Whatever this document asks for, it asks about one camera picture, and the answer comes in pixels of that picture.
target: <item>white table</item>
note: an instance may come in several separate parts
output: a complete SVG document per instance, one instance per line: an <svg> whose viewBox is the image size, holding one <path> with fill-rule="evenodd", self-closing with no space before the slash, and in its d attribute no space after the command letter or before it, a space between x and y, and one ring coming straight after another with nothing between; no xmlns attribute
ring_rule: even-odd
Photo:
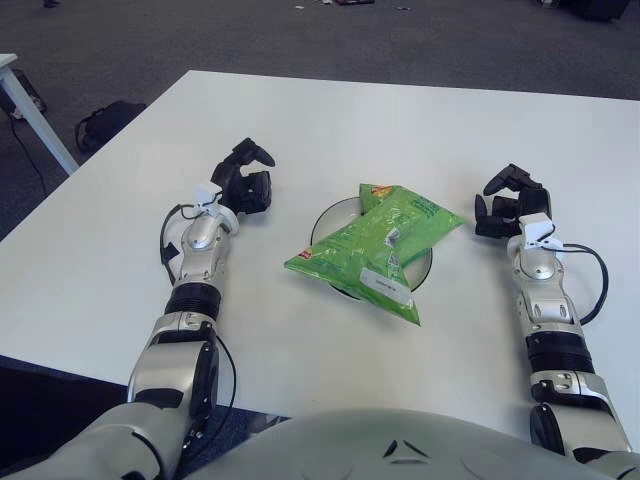
<svg viewBox="0 0 640 480"><path fill-rule="evenodd" d="M0 88L7 92L9 98L20 109L31 128L40 137L42 143L49 149L51 155L55 157L64 171L67 172L67 175L71 175L78 169L78 164L9 68L9 64L17 58L13 53L0 53Z"/></svg>
<svg viewBox="0 0 640 480"><path fill-rule="evenodd" d="M551 192L557 235L608 263L609 298L585 332L639 447L639 125L631 101L189 72L0 243L0 354L126 384L171 291L164 215L250 136L278 165L270 210L242 219L228 261L218 328L236 405L417 409L528 439L504 245L473 234L474 194L515 162ZM359 182L403 184L468 221L435 247L421 328L282 266ZM566 287L585 312L600 274L575 257Z"/></svg>

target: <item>red logo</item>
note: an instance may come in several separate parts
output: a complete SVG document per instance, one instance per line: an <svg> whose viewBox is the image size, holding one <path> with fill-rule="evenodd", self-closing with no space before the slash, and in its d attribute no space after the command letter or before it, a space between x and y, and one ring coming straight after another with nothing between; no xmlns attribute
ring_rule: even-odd
<svg viewBox="0 0 640 480"><path fill-rule="evenodd" d="M311 258L311 249L307 248L298 254L299 257L304 258L305 260L309 260Z"/></svg>

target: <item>gray carpet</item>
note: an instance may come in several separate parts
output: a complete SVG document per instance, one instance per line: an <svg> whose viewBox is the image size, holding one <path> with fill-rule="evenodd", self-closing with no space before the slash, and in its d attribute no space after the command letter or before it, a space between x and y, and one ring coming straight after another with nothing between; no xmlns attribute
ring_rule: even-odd
<svg viewBox="0 0 640 480"><path fill-rule="evenodd" d="M80 118L117 99L149 103L188 69L640 98L638 0L612 22L534 0L62 1L0 0L0 45L80 162ZM28 125L18 133L55 189L63 171ZM2 114L0 158L1 239L42 200Z"/></svg>

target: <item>white label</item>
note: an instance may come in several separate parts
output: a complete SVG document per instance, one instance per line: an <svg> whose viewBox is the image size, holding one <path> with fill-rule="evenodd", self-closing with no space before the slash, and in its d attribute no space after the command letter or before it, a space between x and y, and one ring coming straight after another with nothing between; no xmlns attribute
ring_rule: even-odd
<svg viewBox="0 0 640 480"><path fill-rule="evenodd" d="M412 305L411 290L395 280L380 275L373 270L363 268L360 281L367 287L402 305Z"/></svg>

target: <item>robotic hand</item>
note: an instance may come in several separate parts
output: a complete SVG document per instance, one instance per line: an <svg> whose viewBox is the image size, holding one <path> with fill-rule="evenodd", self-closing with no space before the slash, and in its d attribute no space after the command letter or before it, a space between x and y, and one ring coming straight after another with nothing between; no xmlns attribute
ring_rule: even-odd
<svg viewBox="0 0 640 480"><path fill-rule="evenodd" d="M539 402L531 411L531 440L622 478L628 462L637 466L638 457L626 453L631 447L605 382L595 374L582 330L606 299L606 266L590 248L563 244L554 236L549 192L532 181L527 172L511 164L487 184L483 193L492 195L505 187L519 192L518 199L495 196L491 215L483 198L476 195L476 233L509 238L507 255L531 364L531 394ZM562 286L561 260L567 253L590 253L602 268L602 294L582 319ZM612 461L624 458L627 461Z"/></svg>
<svg viewBox="0 0 640 480"><path fill-rule="evenodd" d="M183 451L201 436L216 404L218 344L227 351L216 334L216 319L229 236L239 227L236 214L262 212L271 203L268 172L240 173L253 160L275 165L247 138L216 167L217 186L198 187L194 205L177 205L165 219L161 263L173 291L133 370L127 403L100 416L45 462L11 478L173 478ZM187 207L194 215L185 216L192 222L182 235L184 258L174 275L169 261L178 250L165 246L164 230L171 216Z"/></svg>

